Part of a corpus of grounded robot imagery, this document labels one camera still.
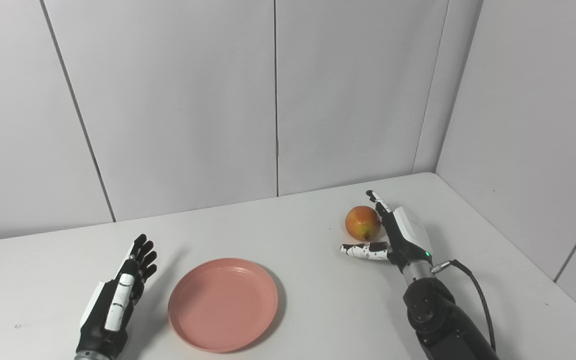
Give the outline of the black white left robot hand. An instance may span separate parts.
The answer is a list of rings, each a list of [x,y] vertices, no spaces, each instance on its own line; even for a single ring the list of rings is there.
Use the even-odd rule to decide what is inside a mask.
[[[128,323],[158,267],[154,243],[140,234],[126,253],[118,273],[98,283],[82,319],[76,360],[116,360],[128,342]]]

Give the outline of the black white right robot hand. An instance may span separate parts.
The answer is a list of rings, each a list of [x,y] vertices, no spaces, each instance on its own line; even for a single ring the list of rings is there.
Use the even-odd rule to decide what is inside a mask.
[[[339,251],[345,255],[372,261],[389,261],[395,265],[407,281],[434,278],[434,260],[428,233],[420,219],[404,207],[391,209],[375,191],[366,191],[375,203],[375,211],[381,217],[386,241],[341,244]]]

